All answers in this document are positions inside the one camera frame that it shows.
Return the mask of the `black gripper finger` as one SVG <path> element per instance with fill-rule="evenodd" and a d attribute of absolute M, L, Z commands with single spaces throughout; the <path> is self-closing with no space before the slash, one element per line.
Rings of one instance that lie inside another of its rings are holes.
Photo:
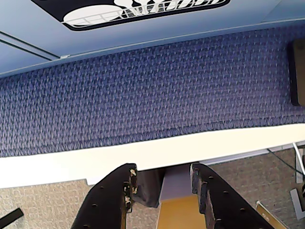
<path fill-rule="evenodd" d="M 126 163 L 94 185 L 80 207 L 81 229 L 124 229 L 137 194 L 137 167 Z"/>
<path fill-rule="evenodd" d="M 198 198 L 199 212 L 208 229 L 272 229 L 227 181 L 209 166 L 190 165 L 192 193 Z"/>

